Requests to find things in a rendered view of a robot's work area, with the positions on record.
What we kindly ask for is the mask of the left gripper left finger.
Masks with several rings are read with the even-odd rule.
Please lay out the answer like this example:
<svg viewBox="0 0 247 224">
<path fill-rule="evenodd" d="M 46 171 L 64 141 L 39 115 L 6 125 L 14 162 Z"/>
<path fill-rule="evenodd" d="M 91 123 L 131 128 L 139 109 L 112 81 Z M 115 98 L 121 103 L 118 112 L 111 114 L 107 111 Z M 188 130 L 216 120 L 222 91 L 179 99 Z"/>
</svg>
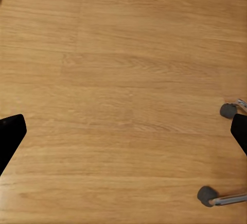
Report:
<svg viewBox="0 0 247 224">
<path fill-rule="evenodd" d="M 26 133 L 22 114 L 0 119 L 0 176 Z"/>
</svg>

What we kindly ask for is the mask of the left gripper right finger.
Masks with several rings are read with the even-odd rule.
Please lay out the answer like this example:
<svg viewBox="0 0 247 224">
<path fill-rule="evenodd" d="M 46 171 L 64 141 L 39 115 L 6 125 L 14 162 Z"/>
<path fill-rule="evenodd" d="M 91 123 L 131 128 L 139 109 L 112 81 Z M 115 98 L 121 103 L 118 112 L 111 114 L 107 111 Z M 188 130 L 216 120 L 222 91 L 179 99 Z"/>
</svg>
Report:
<svg viewBox="0 0 247 224">
<path fill-rule="evenodd" d="M 234 115 L 231 133 L 247 155 L 247 116 L 236 113 Z"/>
</svg>

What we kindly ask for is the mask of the swivel chair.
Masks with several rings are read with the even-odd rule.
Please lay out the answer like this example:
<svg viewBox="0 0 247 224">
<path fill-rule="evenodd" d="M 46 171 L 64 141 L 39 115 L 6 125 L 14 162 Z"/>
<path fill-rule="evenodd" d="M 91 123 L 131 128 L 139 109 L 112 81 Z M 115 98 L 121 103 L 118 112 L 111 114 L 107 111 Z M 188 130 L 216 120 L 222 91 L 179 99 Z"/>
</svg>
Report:
<svg viewBox="0 0 247 224">
<path fill-rule="evenodd" d="M 247 112 L 247 103 L 245 103 L 241 99 L 238 99 L 231 104 L 224 104 L 220 109 L 220 114 L 225 117 L 234 118 L 234 115 L 237 113 L 236 106 L 240 106 Z M 211 208 L 213 206 L 224 206 L 228 204 L 245 202 L 247 201 L 247 193 L 218 198 L 218 194 L 216 191 L 214 191 L 209 186 L 203 186 L 202 188 L 200 188 L 197 194 L 197 198 L 201 201 L 202 204 Z"/>
</svg>

